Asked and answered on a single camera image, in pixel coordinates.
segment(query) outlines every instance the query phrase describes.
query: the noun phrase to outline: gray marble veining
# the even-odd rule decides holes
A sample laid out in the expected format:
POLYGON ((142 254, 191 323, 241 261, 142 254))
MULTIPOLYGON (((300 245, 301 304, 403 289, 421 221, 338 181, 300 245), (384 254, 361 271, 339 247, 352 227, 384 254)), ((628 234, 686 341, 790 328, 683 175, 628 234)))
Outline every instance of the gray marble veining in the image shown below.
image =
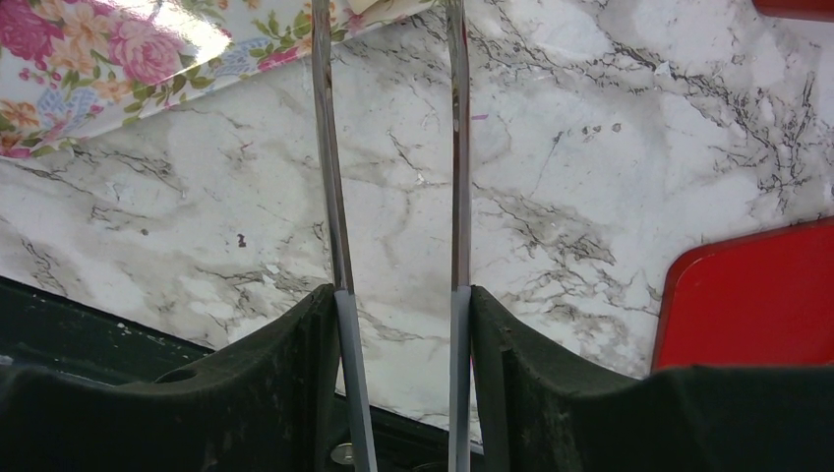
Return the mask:
MULTIPOLYGON (((745 0, 467 9, 473 279, 567 348, 645 375, 680 253, 832 213, 834 26, 745 0)), ((442 16, 336 47, 333 64, 372 402, 439 426, 442 16)), ((0 162, 0 193, 3 275, 215 348, 329 280, 306 61, 72 153, 0 162)))

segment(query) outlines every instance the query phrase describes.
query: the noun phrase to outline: pink rose print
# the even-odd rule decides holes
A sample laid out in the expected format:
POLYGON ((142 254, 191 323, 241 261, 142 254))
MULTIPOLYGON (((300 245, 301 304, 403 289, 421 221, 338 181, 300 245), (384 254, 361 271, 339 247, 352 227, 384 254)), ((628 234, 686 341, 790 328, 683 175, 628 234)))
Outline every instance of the pink rose print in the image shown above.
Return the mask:
POLYGON ((70 123, 70 119, 72 119, 73 115, 72 112, 67 111, 64 113, 64 116, 58 116, 54 113, 46 113, 46 117, 52 120, 52 127, 49 129, 49 132, 46 133, 46 136, 43 137, 43 140, 46 143, 53 143, 61 139, 63 136, 64 128, 70 123))
POLYGON ((365 27, 365 18, 362 15, 353 13, 349 8, 345 8, 344 13, 347 15, 347 30, 351 34, 356 34, 365 27))
POLYGON ((110 32, 110 60, 124 68, 128 79, 153 86, 182 68, 177 53, 184 45, 151 24, 127 20, 116 23, 110 32))
POLYGON ((25 159, 31 156, 31 151, 25 147, 18 147, 24 137, 17 133, 0 133, 0 155, 13 159, 25 159))
POLYGON ((52 37, 64 33, 31 10, 27 0, 0 1, 0 44, 12 55, 42 61, 52 54, 52 37))
POLYGON ((258 69, 268 71, 273 67, 294 61, 298 57, 298 47, 291 47, 284 52, 273 52, 263 62, 258 64, 258 69))

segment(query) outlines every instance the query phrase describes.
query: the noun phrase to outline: metal rod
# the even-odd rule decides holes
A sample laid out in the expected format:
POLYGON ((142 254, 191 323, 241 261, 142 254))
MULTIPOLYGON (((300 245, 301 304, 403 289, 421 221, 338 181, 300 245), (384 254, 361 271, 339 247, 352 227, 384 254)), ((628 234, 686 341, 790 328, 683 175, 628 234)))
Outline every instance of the metal rod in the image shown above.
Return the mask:
POLYGON ((333 113, 332 71, 330 69, 330 2, 313 0, 313 95, 319 160, 325 183, 328 236, 333 266, 333 285, 338 311, 339 346, 344 374, 353 443, 354 467, 359 472, 377 472, 377 455, 371 430, 371 409, 365 382, 365 363, 359 334, 359 316, 353 292, 353 272, 341 190, 335 117, 333 113))
POLYGON ((469 166, 469 52, 463 0, 447 0, 451 60, 451 349, 449 365, 449 472, 469 471, 469 299, 472 196, 469 166))

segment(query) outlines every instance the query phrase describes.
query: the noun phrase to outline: chrome bar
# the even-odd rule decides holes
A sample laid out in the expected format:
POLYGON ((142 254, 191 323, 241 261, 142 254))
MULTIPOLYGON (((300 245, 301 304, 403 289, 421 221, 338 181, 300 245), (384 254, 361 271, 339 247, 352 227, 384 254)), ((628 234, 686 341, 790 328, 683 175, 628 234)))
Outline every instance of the chrome bar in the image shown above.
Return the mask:
POLYGON ((451 60, 451 348, 449 365, 449 472, 469 471, 469 299, 472 195, 469 165, 469 51, 463 0, 447 0, 451 60))
POLYGON ((350 438, 353 443, 354 470, 377 472, 377 455, 371 430, 371 409, 368 401, 368 386, 365 382, 365 362, 362 356, 359 316, 353 291, 353 273, 350 266, 350 249, 338 162, 330 69, 329 6, 329 0, 313 0, 313 95, 316 101, 319 160, 325 183, 341 366, 349 407, 348 420, 350 438))

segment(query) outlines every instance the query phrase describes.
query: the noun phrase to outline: black plastic mount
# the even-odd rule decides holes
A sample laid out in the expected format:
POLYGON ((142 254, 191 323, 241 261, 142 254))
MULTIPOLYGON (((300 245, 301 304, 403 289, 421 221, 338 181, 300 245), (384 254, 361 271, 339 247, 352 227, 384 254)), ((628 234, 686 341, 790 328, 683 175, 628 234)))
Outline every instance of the black plastic mount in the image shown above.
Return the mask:
MULTIPOLYGON (((212 355, 0 278, 0 364, 11 364, 0 367, 0 470, 352 470, 329 460, 350 441, 346 401, 333 394, 334 317, 331 288, 320 287, 212 355), (72 466, 82 460, 104 468, 72 466)), ((371 416, 381 471, 447 470, 447 432, 378 408, 371 416)), ((482 467, 474 455, 472 470, 482 467)))
POLYGON ((694 367, 637 381, 562 348, 484 288, 473 288, 471 308, 488 471, 830 471, 834 464, 834 368, 694 367))

